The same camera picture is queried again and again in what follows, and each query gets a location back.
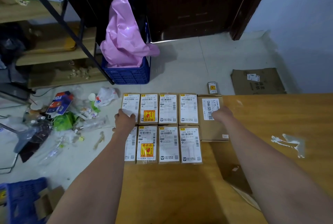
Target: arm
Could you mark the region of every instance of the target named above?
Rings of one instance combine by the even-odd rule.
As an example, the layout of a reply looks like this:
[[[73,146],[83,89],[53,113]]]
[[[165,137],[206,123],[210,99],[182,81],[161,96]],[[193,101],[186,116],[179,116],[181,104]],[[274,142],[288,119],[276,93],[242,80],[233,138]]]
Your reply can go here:
[[[332,223],[333,200],[295,162],[248,131],[228,108],[212,116],[225,125],[268,223]]]
[[[47,224],[115,223],[123,184],[124,152],[135,115],[121,109],[103,151],[72,182]]]

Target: right arm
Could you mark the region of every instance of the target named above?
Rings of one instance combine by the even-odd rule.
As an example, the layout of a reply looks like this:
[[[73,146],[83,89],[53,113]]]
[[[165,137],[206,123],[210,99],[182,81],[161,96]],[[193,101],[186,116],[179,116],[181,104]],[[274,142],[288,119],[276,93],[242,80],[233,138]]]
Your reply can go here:
[[[248,131],[227,108],[213,112],[268,223],[333,223],[333,200],[295,162]]]

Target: hand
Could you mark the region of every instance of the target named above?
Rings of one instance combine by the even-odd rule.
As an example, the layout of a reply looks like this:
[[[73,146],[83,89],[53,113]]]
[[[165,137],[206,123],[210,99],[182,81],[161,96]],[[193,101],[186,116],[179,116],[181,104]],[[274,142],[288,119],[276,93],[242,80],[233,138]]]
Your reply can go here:
[[[211,115],[213,116],[214,120],[217,120],[219,122],[223,122],[223,119],[225,119],[225,118],[233,117],[233,113],[226,106],[223,106],[220,109],[218,109],[217,111],[212,112]]]
[[[128,136],[135,126],[135,114],[129,117],[122,109],[119,109],[114,118],[116,119],[116,127],[112,131],[124,133]]]

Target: pink plastic bag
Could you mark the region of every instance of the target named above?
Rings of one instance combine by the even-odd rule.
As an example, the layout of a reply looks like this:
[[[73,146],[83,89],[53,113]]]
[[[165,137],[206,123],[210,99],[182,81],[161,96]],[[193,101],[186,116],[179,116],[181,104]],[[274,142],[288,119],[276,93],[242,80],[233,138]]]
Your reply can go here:
[[[144,56],[158,56],[159,48],[144,43],[128,0],[113,0],[102,53],[109,68],[140,67]]]

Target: red and blue packaging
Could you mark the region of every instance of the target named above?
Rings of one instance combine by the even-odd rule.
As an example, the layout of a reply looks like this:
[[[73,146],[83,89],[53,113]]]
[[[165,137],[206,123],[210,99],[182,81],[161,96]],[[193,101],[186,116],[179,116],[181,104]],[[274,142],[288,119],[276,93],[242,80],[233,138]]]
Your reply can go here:
[[[63,115],[73,101],[73,97],[73,94],[69,91],[57,93],[55,98],[52,100],[52,103],[46,110],[46,113],[51,114],[52,118],[57,115]]]

